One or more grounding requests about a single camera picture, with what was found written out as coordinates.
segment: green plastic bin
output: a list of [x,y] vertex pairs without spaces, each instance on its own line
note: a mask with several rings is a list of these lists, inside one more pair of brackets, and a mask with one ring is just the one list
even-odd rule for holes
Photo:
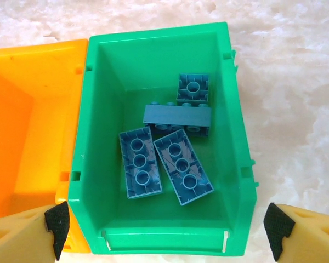
[[[69,202],[94,254],[244,254],[257,184],[234,55],[224,22],[90,38]],[[181,206],[160,165],[163,193],[128,199],[118,134],[175,101],[180,73],[210,76],[210,134],[190,139],[215,191]]]

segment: white marble surface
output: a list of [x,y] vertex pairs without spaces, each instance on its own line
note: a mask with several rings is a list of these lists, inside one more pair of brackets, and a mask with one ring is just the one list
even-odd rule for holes
[[329,0],[297,2],[0,0],[0,48],[227,21],[237,50],[260,183],[246,255],[63,254],[60,262],[274,262],[262,225],[270,202],[329,214]]

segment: lego brick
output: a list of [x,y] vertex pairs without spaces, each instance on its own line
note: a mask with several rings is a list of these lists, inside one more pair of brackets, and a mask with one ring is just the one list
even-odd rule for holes
[[160,173],[149,127],[120,133],[128,198],[162,192]]
[[183,129],[154,141],[181,205],[214,191]]
[[190,103],[192,106],[208,104],[208,74],[180,74],[177,103]]
[[206,106],[191,107],[158,105],[153,102],[145,106],[145,125],[150,126],[153,134],[167,135],[178,129],[185,129],[189,136],[208,136],[211,126],[211,108]]

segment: blue lego brick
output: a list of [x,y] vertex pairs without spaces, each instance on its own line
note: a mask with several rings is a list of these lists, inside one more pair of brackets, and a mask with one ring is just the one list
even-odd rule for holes
[[181,205],[214,191],[183,129],[154,141]]
[[153,134],[167,135],[185,129],[189,136],[208,136],[211,126],[211,108],[191,107],[187,104],[175,106],[172,102],[158,105],[153,102],[145,106],[143,122]]
[[161,193],[160,173],[150,128],[120,133],[120,142],[127,197],[131,199]]
[[208,105],[208,74],[180,74],[177,103],[190,103],[192,106]]

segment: plastic bin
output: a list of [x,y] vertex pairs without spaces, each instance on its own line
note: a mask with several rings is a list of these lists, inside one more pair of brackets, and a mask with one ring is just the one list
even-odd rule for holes
[[[0,49],[0,218],[53,204],[68,190],[87,45]],[[81,234],[76,221],[73,233]],[[65,247],[90,251],[78,239]]]
[[[257,184],[234,55],[224,22],[90,38],[69,202],[94,254],[244,254]],[[160,165],[163,193],[128,199],[118,134],[175,101],[180,73],[209,74],[209,136],[190,140],[215,191],[181,206]]]

